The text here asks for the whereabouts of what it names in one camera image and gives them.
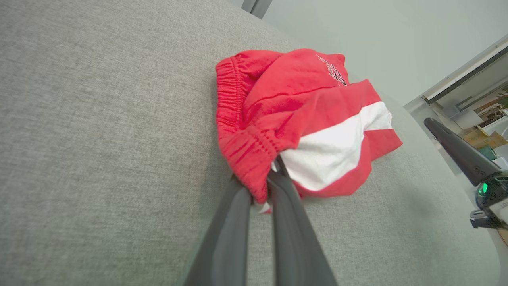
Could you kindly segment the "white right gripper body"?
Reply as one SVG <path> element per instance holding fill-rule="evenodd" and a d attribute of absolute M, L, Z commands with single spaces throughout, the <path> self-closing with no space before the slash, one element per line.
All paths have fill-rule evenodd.
<path fill-rule="evenodd" d="M 508 231 L 508 170 L 501 170 L 482 179 L 475 202 L 479 209 L 470 213 L 473 228 Z"/>

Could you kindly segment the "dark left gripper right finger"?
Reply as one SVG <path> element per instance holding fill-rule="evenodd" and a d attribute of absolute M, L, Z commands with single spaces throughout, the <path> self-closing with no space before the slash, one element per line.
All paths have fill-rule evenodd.
<path fill-rule="evenodd" d="M 281 156 L 267 184 L 271 192 L 276 286 L 338 286 Z"/>

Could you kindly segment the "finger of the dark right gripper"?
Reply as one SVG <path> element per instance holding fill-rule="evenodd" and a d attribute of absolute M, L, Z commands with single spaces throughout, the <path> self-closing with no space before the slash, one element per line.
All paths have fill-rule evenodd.
<path fill-rule="evenodd" d="M 478 186 L 490 178 L 501 176 L 501 169 L 498 165 L 439 121 L 426 118 L 424 125 L 473 186 Z"/>

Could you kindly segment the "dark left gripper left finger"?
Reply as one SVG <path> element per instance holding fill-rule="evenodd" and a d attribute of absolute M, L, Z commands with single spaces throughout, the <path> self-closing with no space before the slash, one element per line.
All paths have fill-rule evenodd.
<path fill-rule="evenodd" d="M 231 177 L 185 279 L 185 286 L 246 286 L 252 196 Z"/>

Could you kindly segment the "yellow cardboard box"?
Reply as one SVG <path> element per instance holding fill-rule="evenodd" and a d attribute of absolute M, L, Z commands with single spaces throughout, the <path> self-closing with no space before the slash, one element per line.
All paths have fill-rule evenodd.
<path fill-rule="evenodd" d="M 477 128 L 464 135 L 462 138 L 476 149 L 482 149 L 485 147 L 496 149 L 502 145 L 508 144 L 508 141 L 498 132 L 494 131 L 489 135 L 488 132 L 482 128 Z"/>

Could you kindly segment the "grey fabric sofa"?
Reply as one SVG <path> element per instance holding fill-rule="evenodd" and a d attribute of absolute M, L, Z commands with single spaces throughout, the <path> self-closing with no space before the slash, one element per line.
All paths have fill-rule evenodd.
<path fill-rule="evenodd" d="M 231 170 L 216 64 L 302 45 L 224 0 L 0 0 L 0 286 L 179 286 Z M 412 116 L 349 197 L 303 199 L 339 286 L 498 286 Z"/>

